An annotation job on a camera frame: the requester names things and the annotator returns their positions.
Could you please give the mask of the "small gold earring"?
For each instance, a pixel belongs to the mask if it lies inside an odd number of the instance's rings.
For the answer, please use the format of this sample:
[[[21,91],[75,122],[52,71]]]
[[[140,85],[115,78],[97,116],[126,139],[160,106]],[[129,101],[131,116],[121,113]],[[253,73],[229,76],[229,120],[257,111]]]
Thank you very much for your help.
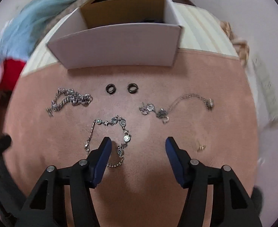
[[[203,151],[204,149],[206,149],[206,145],[199,145],[197,151],[198,151],[198,152],[201,152],[201,151]]]

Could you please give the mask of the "pink and striped table mat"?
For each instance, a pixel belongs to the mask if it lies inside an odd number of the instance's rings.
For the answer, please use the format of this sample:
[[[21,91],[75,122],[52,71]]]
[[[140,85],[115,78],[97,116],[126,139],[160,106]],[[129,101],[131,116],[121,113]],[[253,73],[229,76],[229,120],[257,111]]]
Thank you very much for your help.
[[[66,69],[32,55],[5,121],[18,226],[261,224],[249,196],[258,136],[245,70],[214,15],[174,8],[183,32],[170,67]],[[104,137],[112,151],[91,189],[88,156]],[[168,137],[191,158],[188,189],[174,177]]]

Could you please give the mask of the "checkered brown beige cloth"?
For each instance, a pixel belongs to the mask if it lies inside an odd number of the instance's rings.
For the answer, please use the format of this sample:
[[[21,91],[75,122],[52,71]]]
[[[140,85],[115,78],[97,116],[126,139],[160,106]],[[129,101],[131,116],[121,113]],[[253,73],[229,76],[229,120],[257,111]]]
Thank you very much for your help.
[[[236,34],[234,34],[229,22],[220,21],[220,27],[227,35],[234,49],[236,50],[236,53],[239,56],[242,67],[246,68],[249,59],[249,54],[250,54],[250,48],[247,40],[244,40],[238,37]]]

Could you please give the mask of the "white cardboard box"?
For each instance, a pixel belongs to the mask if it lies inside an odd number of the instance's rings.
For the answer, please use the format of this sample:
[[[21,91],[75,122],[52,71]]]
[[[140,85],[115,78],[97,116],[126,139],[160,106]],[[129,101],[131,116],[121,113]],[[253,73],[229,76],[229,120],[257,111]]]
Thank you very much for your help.
[[[172,0],[108,0],[75,9],[47,47],[66,69],[170,67],[182,32]]]

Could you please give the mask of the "light blue duvet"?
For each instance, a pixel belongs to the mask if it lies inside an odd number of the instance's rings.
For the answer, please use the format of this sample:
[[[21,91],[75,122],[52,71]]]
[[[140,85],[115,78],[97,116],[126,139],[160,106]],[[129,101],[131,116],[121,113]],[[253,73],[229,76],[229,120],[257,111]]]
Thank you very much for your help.
[[[0,36],[0,64],[12,58],[28,61],[47,24],[76,0],[32,0]]]

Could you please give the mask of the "white wall power strip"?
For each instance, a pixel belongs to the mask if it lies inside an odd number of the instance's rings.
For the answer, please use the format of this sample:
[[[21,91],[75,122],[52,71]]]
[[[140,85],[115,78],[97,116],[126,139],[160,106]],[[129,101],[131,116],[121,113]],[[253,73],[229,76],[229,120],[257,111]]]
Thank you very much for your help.
[[[268,129],[278,129],[278,99],[267,66],[258,54],[255,54],[252,57],[252,66],[256,75],[257,83],[261,88],[261,93],[268,113],[269,120],[265,127]]]

